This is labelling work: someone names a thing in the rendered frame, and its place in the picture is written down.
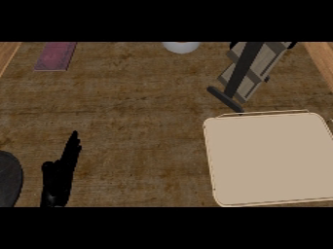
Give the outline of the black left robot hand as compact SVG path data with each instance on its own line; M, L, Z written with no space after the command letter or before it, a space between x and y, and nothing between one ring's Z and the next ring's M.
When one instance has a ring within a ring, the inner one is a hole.
M47 161L41 166L41 207L65 207L68 204L81 150L81 139L78 138L78 132L74 131L62 157L56 161Z

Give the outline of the beige square tray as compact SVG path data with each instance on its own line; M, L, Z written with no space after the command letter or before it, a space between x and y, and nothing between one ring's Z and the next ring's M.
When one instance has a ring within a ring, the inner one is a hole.
M320 115L229 114L206 119L202 127L221 206L333 200L333 134Z

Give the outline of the dark red rectangular board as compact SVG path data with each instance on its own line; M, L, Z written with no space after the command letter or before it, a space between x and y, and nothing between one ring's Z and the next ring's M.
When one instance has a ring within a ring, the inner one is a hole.
M47 42L34 65L35 71L66 71L69 68L77 42Z

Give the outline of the white round bowl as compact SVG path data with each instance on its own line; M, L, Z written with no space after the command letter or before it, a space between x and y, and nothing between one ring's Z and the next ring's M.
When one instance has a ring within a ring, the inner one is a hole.
M173 53L192 53L198 47L199 42L164 42L164 48Z

